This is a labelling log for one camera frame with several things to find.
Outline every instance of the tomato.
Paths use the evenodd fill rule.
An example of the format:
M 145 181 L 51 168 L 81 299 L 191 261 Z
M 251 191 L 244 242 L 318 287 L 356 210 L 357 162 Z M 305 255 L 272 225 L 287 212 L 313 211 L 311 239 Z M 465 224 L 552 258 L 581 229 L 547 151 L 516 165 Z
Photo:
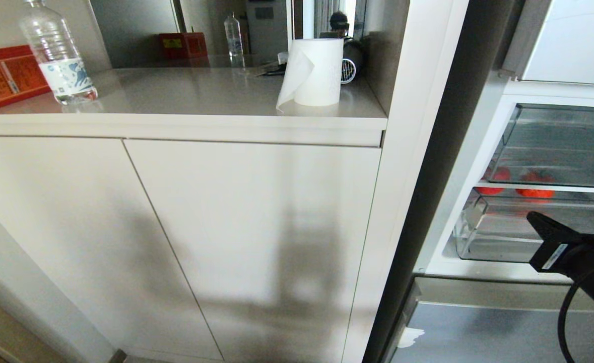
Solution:
M 481 180 L 487 179 L 491 174 L 492 170 L 490 168 L 487 168 L 487 170 L 485 171 L 485 175 L 483 175 Z M 496 172 L 494 173 L 492 180 L 504 181 L 509 180 L 510 177 L 511 173 L 509 172 L 509 169 L 506 167 L 500 167 L 496 169 Z M 498 193 L 504 190 L 505 188 L 476 187 L 476 191 L 478 193 L 481 193 L 481 195 L 497 195 Z
M 539 182 L 541 184 L 550 184 L 554 182 L 554 178 L 544 171 L 530 171 L 523 175 L 521 180 L 524 182 Z M 528 198 L 552 198 L 554 191 L 543 191 L 539 189 L 516 189 L 516 193 Z

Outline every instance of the black cable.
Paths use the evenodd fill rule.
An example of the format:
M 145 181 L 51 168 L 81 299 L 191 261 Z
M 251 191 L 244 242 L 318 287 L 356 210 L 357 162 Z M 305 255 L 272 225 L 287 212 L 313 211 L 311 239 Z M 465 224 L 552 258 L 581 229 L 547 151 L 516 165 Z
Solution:
M 557 320 L 557 335 L 559 336 L 559 346 L 561 347 L 561 353 L 563 354 L 563 357 L 566 359 L 567 363 L 575 363 L 575 361 L 572 359 L 568 349 L 568 343 L 566 342 L 566 315 L 568 314 L 570 303 L 572 303 L 572 298 L 577 293 L 578 288 L 581 287 L 581 284 L 585 281 L 585 279 L 589 278 L 592 274 L 594 274 L 594 268 L 581 275 L 577 281 L 572 283 L 568 293 L 566 294 L 566 297 L 563 299 L 561 310 L 559 310 L 559 319 Z

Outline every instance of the mirror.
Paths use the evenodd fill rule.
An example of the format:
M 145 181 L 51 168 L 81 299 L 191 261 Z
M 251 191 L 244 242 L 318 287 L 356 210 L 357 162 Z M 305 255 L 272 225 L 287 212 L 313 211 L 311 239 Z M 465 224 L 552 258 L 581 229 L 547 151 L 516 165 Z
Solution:
M 267 64 L 288 50 L 292 39 L 358 39 L 365 2 L 90 0 L 113 68 Z M 238 62 L 231 62 L 225 30 L 232 13 L 241 29 L 243 55 Z

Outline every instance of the paper towel roll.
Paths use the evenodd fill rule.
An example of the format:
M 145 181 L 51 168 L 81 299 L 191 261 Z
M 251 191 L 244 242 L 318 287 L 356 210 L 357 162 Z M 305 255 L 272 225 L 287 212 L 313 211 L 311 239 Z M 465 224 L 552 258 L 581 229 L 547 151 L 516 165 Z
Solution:
M 277 109 L 290 99 L 304 106 L 339 102 L 343 39 L 294 39 Z

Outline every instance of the red box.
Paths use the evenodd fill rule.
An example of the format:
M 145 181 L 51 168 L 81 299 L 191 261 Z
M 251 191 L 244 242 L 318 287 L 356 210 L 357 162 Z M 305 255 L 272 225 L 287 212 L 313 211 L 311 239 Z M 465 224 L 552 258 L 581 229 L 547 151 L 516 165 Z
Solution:
M 50 91 L 29 46 L 0 49 L 0 107 Z
M 166 33 L 158 36 L 166 59 L 207 57 L 203 33 Z

